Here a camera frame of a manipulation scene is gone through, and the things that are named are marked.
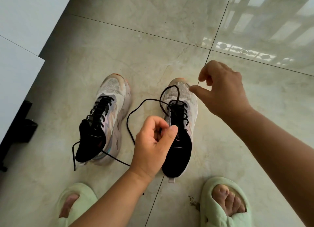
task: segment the white sneaker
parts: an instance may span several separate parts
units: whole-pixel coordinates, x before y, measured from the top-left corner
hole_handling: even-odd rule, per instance
[[[82,120],[80,145],[75,160],[81,165],[91,161],[106,165],[116,157],[121,147],[121,121],[131,106],[131,92],[127,81],[119,74],[109,75],[101,84],[90,115]]]
[[[164,119],[169,126],[178,126],[178,134],[173,141],[166,160],[162,166],[164,174],[169,178],[169,182],[174,182],[174,178],[179,177],[186,169],[189,163],[192,145],[193,130],[198,113],[197,97],[189,91],[190,85],[184,78],[176,78],[172,80],[169,86],[176,85],[179,88],[180,96],[178,98],[178,90],[172,87],[165,91],[163,102],[169,104],[163,105],[167,115]]]

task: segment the slipper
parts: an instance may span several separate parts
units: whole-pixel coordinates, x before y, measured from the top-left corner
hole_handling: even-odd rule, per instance
[[[64,202],[68,198],[68,196],[70,196],[71,194],[78,194],[79,198],[72,205],[68,218],[65,218],[65,217],[59,218],[59,214],[61,213]],[[58,213],[57,226],[68,227],[77,218],[79,218],[85,211],[87,211],[92,205],[94,205],[96,201],[98,201],[96,194],[93,192],[93,190],[89,186],[83,183],[77,182],[67,187],[62,192],[57,202],[57,213]]]
[[[226,185],[238,196],[245,206],[246,212],[236,213],[228,217],[222,207],[212,198],[215,186]],[[252,213],[249,201],[242,189],[233,181],[224,177],[210,178],[204,185],[201,195],[201,227],[251,227]]]

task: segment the tile floor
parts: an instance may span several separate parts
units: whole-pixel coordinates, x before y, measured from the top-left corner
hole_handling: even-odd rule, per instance
[[[73,172],[78,126],[111,73],[131,84],[133,110],[159,98],[173,78],[196,84],[206,61],[222,61],[241,72],[257,110],[314,147],[313,28],[314,0],[71,0],[27,96],[38,129],[29,144],[12,147],[0,174],[0,226],[54,226],[67,185],[87,183],[100,197],[126,171],[112,162]],[[146,102],[131,116],[134,134],[150,114],[161,115],[158,104]],[[131,162],[125,121],[122,132],[118,157]],[[303,226],[244,143],[201,101],[189,168],[175,184],[160,172],[129,226],[199,226],[190,199],[199,202],[211,176],[243,188],[255,226]]]

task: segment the shoe upper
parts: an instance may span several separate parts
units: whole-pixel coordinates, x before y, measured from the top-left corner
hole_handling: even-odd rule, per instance
[[[168,116],[164,119],[169,125],[178,126],[178,134],[173,141],[162,170],[167,177],[175,178],[180,176],[186,169],[191,157],[193,144],[193,130],[198,112],[197,98],[189,91],[189,85],[183,81],[173,80],[169,86],[176,85],[179,88],[180,97],[176,104],[178,91],[175,87],[165,92],[163,101]]]
[[[110,151],[109,140],[125,97],[124,79],[117,74],[109,75],[97,91],[90,115],[79,126],[81,139],[75,156],[78,162],[84,163],[105,156],[101,150],[107,153]]]

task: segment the black shoelace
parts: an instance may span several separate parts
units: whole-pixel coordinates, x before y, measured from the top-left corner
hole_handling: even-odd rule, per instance
[[[177,99],[175,100],[175,103],[166,103],[166,102],[163,102],[163,101],[161,100],[163,94],[164,94],[168,89],[170,89],[170,88],[172,88],[172,87],[175,87],[175,88],[177,89],[177,91],[178,91],[178,96],[177,96]],[[98,101],[95,102],[96,105],[95,105],[95,106],[93,107],[93,109],[90,111],[91,114],[86,117],[86,120],[88,120],[88,118],[90,118],[90,117],[93,117],[93,120],[92,120],[92,121],[88,120],[88,122],[91,122],[92,125],[93,125],[93,124],[97,124],[97,125],[100,124],[100,125],[103,127],[103,124],[101,123],[101,119],[100,119],[100,118],[103,118],[103,120],[105,120],[105,117],[103,116],[103,114],[101,113],[100,115],[99,115],[99,114],[95,114],[95,115],[94,115],[94,114],[92,114],[92,112],[93,112],[94,110],[95,110],[95,111],[96,111],[96,110],[99,110],[99,111],[101,112],[101,111],[104,109],[104,110],[106,111],[106,114],[105,114],[105,116],[106,116],[106,115],[107,115],[107,112],[108,112],[108,110],[109,110],[109,104],[112,105],[111,101],[113,100],[113,98],[112,98],[112,97],[109,97],[109,96],[100,96],[99,98],[105,99],[104,102],[101,103],[102,99],[101,99],[99,102],[98,102]],[[130,131],[130,129],[129,129],[129,125],[128,125],[129,118],[130,118],[130,115],[133,114],[135,111],[137,111],[137,110],[143,105],[143,103],[146,102],[146,101],[158,101],[158,102],[159,102],[159,105],[160,105],[160,107],[161,107],[161,109],[162,109],[162,111],[163,111],[163,113],[164,113],[166,116],[169,116],[169,115],[167,114],[167,112],[165,111],[165,109],[162,107],[162,103],[165,104],[165,105],[167,105],[167,110],[170,110],[170,111],[171,111],[174,115],[176,115],[176,116],[179,116],[179,115],[182,114],[182,115],[183,115],[183,120],[186,120],[186,121],[187,121],[187,122],[186,122],[186,126],[189,124],[189,121],[188,121],[188,119],[187,119],[187,110],[186,110],[187,104],[186,104],[185,102],[183,102],[183,101],[180,101],[180,102],[183,104],[183,106],[182,106],[182,105],[181,105],[181,106],[178,105],[179,98],[180,98],[180,91],[179,91],[178,86],[176,86],[176,85],[168,86],[168,87],[166,87],[166,88],[163,90],[163,92],[161,93],[161,96],[160,96],[159,100],[158,100],[158,99],[153,99],[153,98],[147,98],[147,99],[145,99],[144,101],[142,101],[142,103],[141,103],[135,110],[133,110],[133,111],[128,115],[128,118],[127,118],[127,129],[128,129],[128,132],[129,132],[129,134],[130,134],[130,136],[131,136],[131,138],[132,138],[132,141],[133,141],[134,145],[135,145],[135,140],[134,140],[134,138],[133,138],[133,135],[132,135],[132,133],[131,133],[131,131]],[[74,171],[76,170],[74,146],[77,145],[78,143],[80,143],[80,141],[76,142],[76,143],[73,144],[73,146],[72,146],[72,155],[73,155]],[[108,155],[109,157],[113,158],[114,160],[116,160],[116,161],[118,161],[118,162],[120,162],[120,163],[123,163],[124,165],[130,166],[129,164],[127,164],[127,163],[125,163],[125,162],[123,162],[123,161],[120,161],[119,159],[117,159],[117,158],[113,157],[112,155],[108,154],[107,152],[105,152],[105,151],[102,150],[101,148],[99,148],[99,151],[102,152],[102,153],[104,153],[104,154],[106,154],[106,155]]]

